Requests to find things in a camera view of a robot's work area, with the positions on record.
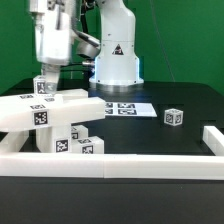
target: green backdrop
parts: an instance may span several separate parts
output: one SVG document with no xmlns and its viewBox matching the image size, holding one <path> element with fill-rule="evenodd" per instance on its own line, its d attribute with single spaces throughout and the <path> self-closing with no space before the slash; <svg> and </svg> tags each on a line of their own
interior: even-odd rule
<svg viewBox="0 0 224 224">
<path fill-rule="evenodd" d="M 173 81 L 173 75 L 176 82 L 205 83 L 224 95 L 223 0 L 125 0 L 125 4 L 136 15 L 136 54 L 145 80 Z M 99 17 L 98 10 L 88 14 L 90 34 L 97 37 Z M 39 71 L 27 1 L 1 0 L 0 93 Z"/>
</svg>

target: white block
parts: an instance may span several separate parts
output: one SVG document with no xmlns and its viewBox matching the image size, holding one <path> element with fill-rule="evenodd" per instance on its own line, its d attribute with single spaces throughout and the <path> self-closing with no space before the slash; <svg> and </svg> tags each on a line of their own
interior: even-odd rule
<svg viewBox="0 0 224 224">
<path fill-rule="evenodd" d="M 71 140 L 83 139 L 89 137 L 88 128 L 83 125 L 71 125 Z"/>
<path fill-rule="evenodd" d="M 224 156 L 224 135 L 215 126 L 205 126 L 203 141 L 216 156 Z"/>
<path fill-rule="evenodd" d="M 62 91 L 57 91 L 57 93 L 62 94 L 64 100 L 88 98 L 88 92 L 85 91 L 84 89 L 62 90 Z"/>
<path fill-rule="evenodd" d="M 177 126 L 183 123 L 183 111 L 177 109 L 165 110 L 164 123 Z"/>
<path fill-rule="evenodd" d="M 53 105 L 40 104 L 38 97 L 25 101 L 18 96 L 0 98 L 0 131 L 24 131 L 105 118 L 105 101 L 98 97 Z"/>
<path fill-rule="evenodd" d="M 45 76 L 38 75 L 33 79 L 34 94 L 37 96 L 53 96 L 45 91 Z"/>
<path fill-rule="evenodd" d="M 105 178 L 138 178 L 136 155 L 107 155 L 104 160 Z"/>
<path fill-rule="evenodd" d="M 71 125 L 37 129 L 36 144 L 44 153 L 71 152 Z"/>
<path fill-rule="evenodd" d="M 0 154 L 0 176 L 103 178 L 103 172 L 103 160 L 100 155 Z"/>
<path fill-rule="evenodd" d="M 98 137 L 72 141 L 72 152 L 79 154 L 104 154 L 104 141 Z"/>
<path fill-rule="evenodd" d="M 0 153 L 19 152 L 29 137 L 28 131 L 10 132 L 0 142 Z"/>
</svg>

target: white rectangular bar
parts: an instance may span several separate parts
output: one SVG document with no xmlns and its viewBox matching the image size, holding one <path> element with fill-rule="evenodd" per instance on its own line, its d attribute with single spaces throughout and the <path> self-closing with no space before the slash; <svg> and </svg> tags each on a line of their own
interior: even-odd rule
<svg viewBox="0 0 224 224">
<path fill-rule="evenodd" d="M 0 142 L 0 153 L 19 152 L 29 137 L 28 131 L 10 132 Z"/>
<path fill-rule="evenodd" d="M 224 180 L 224 158 L 2 153 L 0 176 Z"/>
<path fill-rule="evenodd" d="M 103 160 L 68 153 L 0 154 L 0 176 L 103 178 Z"/>
<path fill-rule="evenodd" d="M 224 135 L 215 126 L 205 126 L 203 141 L 216 156 L 224 156 Z"/>
<path fill-rule="evenodd" d="M 104 160 L 105 178 L 138 178 L 137 155 L 108 155 Z"/>
<path fill-rule="evenodd" d="M 37 129 L 36 144 L 44 153 L 71 152 L 71 125 Z"/>
<path fill-rule="evenodd" d="M 64 101 L 59 104 L 20 104 L 1 101 L 0 131 L 12 132 L 61 126 L 105 118 L 105 101 L 98 97 Z"/>
</svg>

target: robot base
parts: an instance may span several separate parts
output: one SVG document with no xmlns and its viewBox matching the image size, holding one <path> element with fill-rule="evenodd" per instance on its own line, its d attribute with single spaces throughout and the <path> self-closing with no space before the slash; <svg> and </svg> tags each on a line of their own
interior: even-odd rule
<svg viewBox="0 0 224 224">
<path fill-rule="evenodd" d="M 90 82 L 90 88 L 99 89 L 105 92 L 130 92 L 132 90 L 139 90 L 143 88 L 144 82 L 136 83 L 133 85 L 105 85 L 96 82 Z"/>
</svg>

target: white plastic block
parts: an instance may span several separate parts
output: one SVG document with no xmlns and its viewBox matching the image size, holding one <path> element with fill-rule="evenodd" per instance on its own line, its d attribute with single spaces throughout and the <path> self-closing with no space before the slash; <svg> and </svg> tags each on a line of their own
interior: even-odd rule
<svg viewBox="0 0 224 224">
<path fill-rule="evenodd" d="M 0 154 L 0 176 L 103 178 L 101 155 Z"/>
<path fill-rule="evenodd" d="M 105 178 L 138 178 L 137 155 L 108 155 L 104 160 Z"/>
<path fill-rule="evenodd" d="M 89 137 L 88 128 L 83 125 L 71 125 L 71 140 L 83 139 Z"/>
<path fill-rule="evenodd" d="M 71 152 L 71 126 L 37 129 L 36 144 L 44 153 Z"/>
<path fill-rule="evenodd" d="M 215 156 L 138 156 L 138 178 L 223 180 L 224 160 Z"/>
<path fill-rule="evenodd" d="M 45 76 L 38 75 L 33 79 L 34 94 L 38 96 L 53 96 L 45 91 Z"/>
<path fill-rule="evenodd" d="M 164 123 L 177 126 L 183 123 L 183 111 L 177 109 L 165 110 Z"/>
<path fill-rule="evenodd" d="M 224 135 L 215 126 L 205 126 L 203 141 L 216 156 L 224 156 Z"/>
<path fill-rule="evenodd" d="M 28 131 L 10 132 L 0 142 L 0 153 L 19 152 L 29 137 Z"/>
<path fill-rule="evenodd" d="M 104 154 L 104 141 L 98 137 L 72 141 L 72 152 L 78 154 Z"/>
<path fill-rule="evenodd" d="M 84 89 L 62 90 L 57 91 L 57 93 L 62 94 L 64 100 L 88 98 L 88 92 Z"/>
<path fill-rule="evenodd" d="M 0 131 L 3 132 L 66 126 L 105 118 L 105 101 L 98 97 L 42 104 L 39 97 L 26 100 L 9 96 L 0 98 L 0 107 Z"/>
</svg>

